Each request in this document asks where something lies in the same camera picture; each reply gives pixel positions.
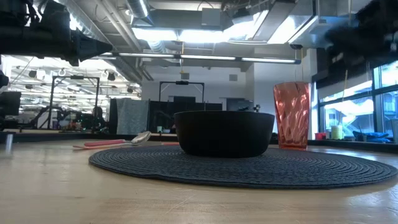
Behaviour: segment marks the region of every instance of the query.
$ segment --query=black bowl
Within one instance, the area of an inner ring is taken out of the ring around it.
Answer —
[[[240,111],[190,111],[174,114],[181,148],[195,156],[242,158],[263,154],[275,116]]]

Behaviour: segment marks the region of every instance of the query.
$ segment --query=gray curtain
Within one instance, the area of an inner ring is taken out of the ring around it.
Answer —
[[[149,102],[117,99],[118,134],[138,134],[147,130]]]

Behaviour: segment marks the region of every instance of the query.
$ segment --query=round placemat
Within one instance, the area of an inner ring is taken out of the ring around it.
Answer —
[[[333,189],[373,184],[397,169],[381,162],[319,152],[268,149],[244,159],[190,156],[179,146],[109,149],[90,164],[120,174],[190,184],[255,189]]]

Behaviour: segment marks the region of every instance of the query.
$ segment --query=wooden table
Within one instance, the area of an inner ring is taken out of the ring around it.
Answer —
[[[88,164],[82,141],[14,144],[0,155],[0,223],[398,223],[397,179],[336,190],[176,184]],[[311,147],[398,166],[398,156]]]

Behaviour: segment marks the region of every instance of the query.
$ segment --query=black placemat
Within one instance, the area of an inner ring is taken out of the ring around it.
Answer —
[[[281,149],[268,149],[259,157],[220,159],[190,156],[179,146],[135,147],[97,152],[89,162],[134,177],[255,189],[353,187],[397,174],[395,167],[381,162]]]

